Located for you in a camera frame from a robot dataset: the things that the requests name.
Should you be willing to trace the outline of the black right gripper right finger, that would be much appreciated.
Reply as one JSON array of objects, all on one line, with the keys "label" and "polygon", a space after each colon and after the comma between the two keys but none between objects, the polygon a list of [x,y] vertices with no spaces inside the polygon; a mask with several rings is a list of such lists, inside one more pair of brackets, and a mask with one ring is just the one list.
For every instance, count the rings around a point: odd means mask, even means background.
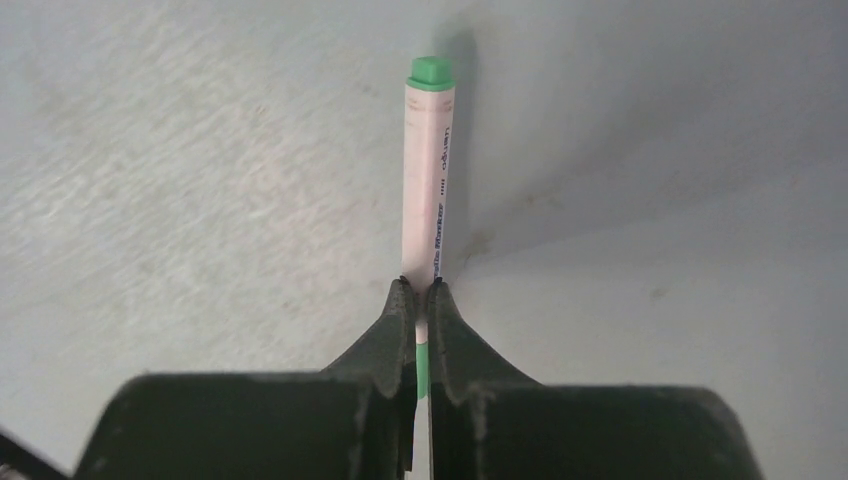
[{"label": "black right gripper right finger", "polygon": [[745,431],[713,391],[545,385],[462,318],[449,286],[425,300],[435,479],[759,479]]}]

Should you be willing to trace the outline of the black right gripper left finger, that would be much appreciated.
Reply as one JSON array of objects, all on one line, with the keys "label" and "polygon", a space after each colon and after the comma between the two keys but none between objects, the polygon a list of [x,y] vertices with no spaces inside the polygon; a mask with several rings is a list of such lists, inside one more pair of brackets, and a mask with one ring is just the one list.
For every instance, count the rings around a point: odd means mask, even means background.
[{"label": "black right gripper left finger", "polygon": [[317,371],[154,373],[108,403],[79,479],[401,479],[412,468],[416,295]]}]

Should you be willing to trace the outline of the white marker green tip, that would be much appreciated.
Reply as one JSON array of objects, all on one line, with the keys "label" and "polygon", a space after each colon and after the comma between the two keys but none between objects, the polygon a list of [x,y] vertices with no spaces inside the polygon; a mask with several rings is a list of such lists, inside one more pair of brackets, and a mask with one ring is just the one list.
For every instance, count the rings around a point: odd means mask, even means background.
[{"label": "white marker green tip", "polygon": [[442,276],[455,86],[449,60],[412,61],[404,94],[401,273],[419,298]]}]

